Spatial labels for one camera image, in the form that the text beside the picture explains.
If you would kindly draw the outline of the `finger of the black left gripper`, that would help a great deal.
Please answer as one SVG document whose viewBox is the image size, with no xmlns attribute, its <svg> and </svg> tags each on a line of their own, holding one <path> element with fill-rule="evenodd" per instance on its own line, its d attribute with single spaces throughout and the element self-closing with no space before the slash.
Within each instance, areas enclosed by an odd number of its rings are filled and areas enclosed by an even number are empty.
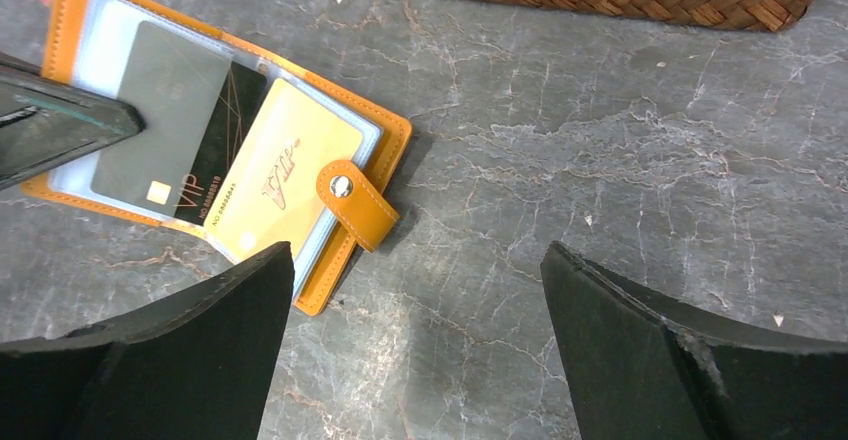
<svg viewBox="0 0 848 440">
<path fill-rule="evenodd" d="M 1 188 L 32 179 L 145 128 L 131 105 L 40 75 L 1 55 Z"/>
</svg>

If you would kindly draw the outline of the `black grey VIP card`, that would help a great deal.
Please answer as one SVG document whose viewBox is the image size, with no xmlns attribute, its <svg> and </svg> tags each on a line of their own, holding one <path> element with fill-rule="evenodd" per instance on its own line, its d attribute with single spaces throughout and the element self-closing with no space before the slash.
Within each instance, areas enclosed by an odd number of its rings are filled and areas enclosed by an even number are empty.
<svg viewBox="0 0 848 440">
<path fill-rule="evenodd" d="M 141 22 L 118 97 L 146 127 L 101 152 L 91 191 L 125 209 L 203 224 L 267 85 L 231 55 Z"/>
</svg>

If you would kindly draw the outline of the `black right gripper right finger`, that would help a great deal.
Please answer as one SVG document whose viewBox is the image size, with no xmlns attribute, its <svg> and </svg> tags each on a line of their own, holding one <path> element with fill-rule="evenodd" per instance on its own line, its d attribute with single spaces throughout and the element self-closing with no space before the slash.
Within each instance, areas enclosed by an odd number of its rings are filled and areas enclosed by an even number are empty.
<svg viewBox="0 0 848 440">
<path fill-rule="evenodd" d="M 686 304 L 552 243 L 545 298 L 585 439 L 843 439 L 847 346 Z"/>
</svg>

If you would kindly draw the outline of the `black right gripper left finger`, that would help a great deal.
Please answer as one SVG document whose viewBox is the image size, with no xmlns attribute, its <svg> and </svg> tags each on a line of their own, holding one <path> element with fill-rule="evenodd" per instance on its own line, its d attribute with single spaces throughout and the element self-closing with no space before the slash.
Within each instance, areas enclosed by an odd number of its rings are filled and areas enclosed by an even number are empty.
<svg viewBox="0 0 848 440">
<path fill-rule="evenodd" d="M 3 343 L 2 437 L 256 438 L 293 280 L 278 242 L 126 314 Z"/>
</svg>

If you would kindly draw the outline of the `yellow leather card holder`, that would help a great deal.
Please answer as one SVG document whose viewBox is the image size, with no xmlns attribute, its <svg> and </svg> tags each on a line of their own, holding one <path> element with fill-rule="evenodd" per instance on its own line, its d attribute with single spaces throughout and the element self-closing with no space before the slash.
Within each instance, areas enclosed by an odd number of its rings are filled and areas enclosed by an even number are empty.
<svg viewBox="0 0 848 440">
<path fill-rule="evenodd" d="M 246 40 L 206 25 L 152 0 L 129 1 L 154 13 L 164 14 L 168 19 L 190 26 L 216 40 L 244 48 L 250 53 L 268 59 L 298 78 L 304 79 L 309 85 L 327 93 L 332 99 L 351 108 L 364 118 L 374 120 L 388 129 L 388 136 L 378 143 L 375 156 L 362 171 L 356 172 L 353 176 L 357 187 L 355 196 L 350 200 L 335 198 L 330 200 L 332 212 L 340 219 L 339 224 L 332 231 L 329 245 L 320 256 L 316 270 L 309 276 L 304 288 L 301 291 L 296 291 L 293 287 L 291 301 L 307 314 L 319 313 L 326 305 L 330 293 L 339 280 L 353 250 L 356 247 L 361 247 L 367 251 L 374 251 L 398 220 L 397 211 L 385 200 L 383 191 L 410 139 L 411 124 L 408 120 Z M 73 86 L 70 82 L 70 73 L 74 62 L 73 50 L 78 44 L 81 32 L 79 15 L 84 10 L 85 0 L 54 0 L 42 67 L 42 73 L 46 78 Z M 110 217 L 174 229 L 154 221 L 137 221 L 131 214 L 112 212 L 105 207 L 96 206 L 90 200 L 74 200 L 67 194 L 52 193 L 46 183 L 51 171 L 24 182 L 23 191 L 35 197 Z"/>
</svg>

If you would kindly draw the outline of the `gold VIP card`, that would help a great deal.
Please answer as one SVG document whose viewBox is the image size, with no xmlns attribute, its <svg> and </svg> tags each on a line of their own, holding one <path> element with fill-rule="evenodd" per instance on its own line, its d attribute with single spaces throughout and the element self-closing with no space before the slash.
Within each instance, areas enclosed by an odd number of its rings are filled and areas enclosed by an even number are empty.
<svg viewBox="0 0 848 440">
<path fill-rule="evenodd" d="M 324 208 L 319 172 L 351 159 L 362 140 L 357 128 L 275 80 L 204 222 L 207 236 L 235 263 L 279 241 L 298 255 Z"/>
</svg>

